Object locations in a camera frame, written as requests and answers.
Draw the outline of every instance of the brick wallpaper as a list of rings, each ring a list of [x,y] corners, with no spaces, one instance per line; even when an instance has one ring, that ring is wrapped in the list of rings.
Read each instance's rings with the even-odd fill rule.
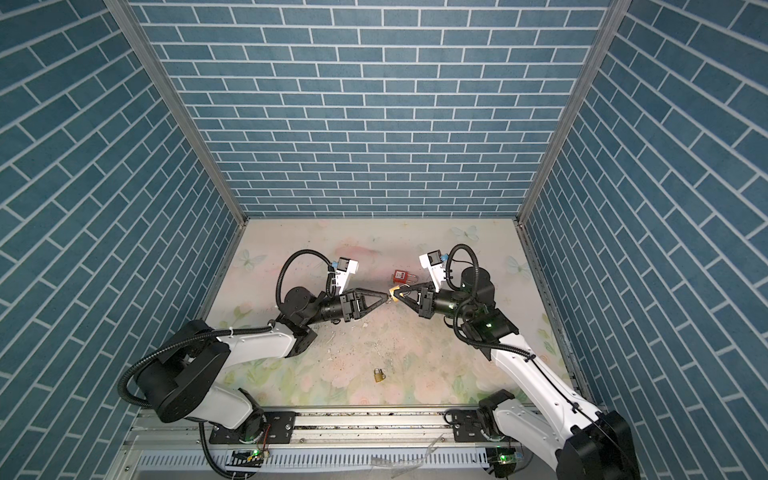
[[[768,3],[634,0],[529,225],[647,478],[768,478]]]
[[[0,478],[107,471],[233,230],[101,0],[0,1]]]
[[[608,2],[131,4],[251,217],[512,217]]]

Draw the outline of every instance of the floral pattern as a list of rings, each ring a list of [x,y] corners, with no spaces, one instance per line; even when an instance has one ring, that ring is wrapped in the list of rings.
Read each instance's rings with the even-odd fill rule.
[[[515,260],[525,255],[511,220],[253,221],[207,322],[223,328],[261,326],[274,318],[277,274],[285,259],[302,248],[318,250],[331,260],[358,260],[349,288],[387,291],[395,269],[429,278],[419,265],[419,254],[436,249],[447,253],[456,243],[475,250],[495,282],[499,308],[539,358],[567,379],[530,269]],[[506,262],[496,260],[504,258]],[[283,281],[283,294],[295,285],[319,292],[325,278],[317,258],[301,256]],[[399,302],[390,300],[355,322],[313,328],[317,338],[301,355],[232,366],[219,381],[245,388],[265,406],[472,404],[498,389],[525,399],[507,375],[459,342],[441,317],[423,319]],[[376,383],[374,369],[382,369],[386,379]]]

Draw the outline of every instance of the white plastic bracket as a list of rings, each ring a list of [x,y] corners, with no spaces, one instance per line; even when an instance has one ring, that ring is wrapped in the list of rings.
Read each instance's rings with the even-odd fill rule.
[[[435,291],[439,292],[440,284],[445,281],[445,264],[440,250],[420,255],[419,261],[423,268],[429,270],[429,276],[432,278],[432,283],[435,284]]]
[[[341,257],[336,262],[336,288],[337,293],[341,295],[344,293],[346,287],[346,281],[349,279],[349,275],[357,273],[357,260],[350,260],[349,258]]]

